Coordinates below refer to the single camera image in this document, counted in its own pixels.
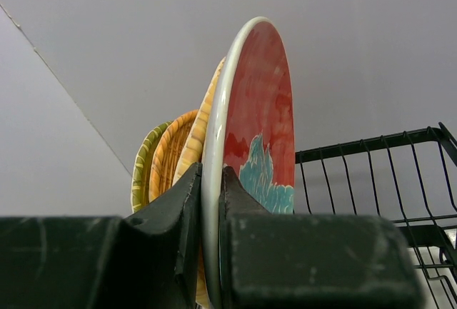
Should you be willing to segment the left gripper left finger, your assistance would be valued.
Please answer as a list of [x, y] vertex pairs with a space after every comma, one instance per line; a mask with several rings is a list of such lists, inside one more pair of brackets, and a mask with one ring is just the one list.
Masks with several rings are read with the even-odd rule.
[[3, 308], [194, 308], [200, 163], [127, 218], [3, 217]]

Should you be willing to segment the orange round woven plate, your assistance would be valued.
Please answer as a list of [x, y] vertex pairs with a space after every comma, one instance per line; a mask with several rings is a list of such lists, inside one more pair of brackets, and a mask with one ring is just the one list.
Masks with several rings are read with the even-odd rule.
[[149, 201], [156, 200], [173, 185], [174, 174], [198, 110], [182, 114], [162, 134], [154, 151], [149, 177]]

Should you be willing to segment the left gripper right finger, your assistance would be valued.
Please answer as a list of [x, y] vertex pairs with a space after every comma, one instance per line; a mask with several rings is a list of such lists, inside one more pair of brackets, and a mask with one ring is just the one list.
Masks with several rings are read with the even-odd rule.
[[219, 196], [225, 308], [422, 308], [406, 239], [378, 216], [269, 213], [231, 167]]

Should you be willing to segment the green-rimmed round bamboo plate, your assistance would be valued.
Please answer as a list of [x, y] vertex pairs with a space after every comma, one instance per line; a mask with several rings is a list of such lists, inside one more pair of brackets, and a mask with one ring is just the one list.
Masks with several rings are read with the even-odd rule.
[[147, 134], [139, 147], [131, 178], [130, 199], [132, 213], [141, 210], [149, 204], [149, 179], [152, 159], [162, 135], [170, 125], [171, 121], [166, 121], [156, 126]]

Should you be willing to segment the orange square woven tray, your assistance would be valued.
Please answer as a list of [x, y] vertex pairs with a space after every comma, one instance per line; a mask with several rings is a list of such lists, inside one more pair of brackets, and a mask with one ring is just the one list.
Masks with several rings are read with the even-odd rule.
[[[221, 74], [226, 57], [219, 62], [213, 74], [209, 87], [206, 91], [200, 108], [197, 111], [191, 130], [186, 138], [186, 142], [179, 156], [177, 167], [174, 173], [173, 185], [182, 177], [189, 167], [196, 162], [201, 161], [204, 155], [204, 146], [206, 140], [206, 131], [211, 113], [211, 107], [214, 99], [216, 85]], [[206, 279], [204, 271], [204, 260], [202, 248], [199, 248], [199, 263], [196, 283], [196, 302], [202, 308], [210, 308], [209, 296], [206, 289]]]

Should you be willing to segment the red and teal floral plate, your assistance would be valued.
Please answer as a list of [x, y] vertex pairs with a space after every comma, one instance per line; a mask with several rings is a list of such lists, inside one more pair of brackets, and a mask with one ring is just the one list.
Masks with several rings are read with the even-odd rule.
[[218, 199], [225, 166], [271, 213], [293, 213], [295, 142], [291, 75], [271, 20], [247, 21], [219, 75], [203, 152], [201, 235], [210, 308], [221, 308]]

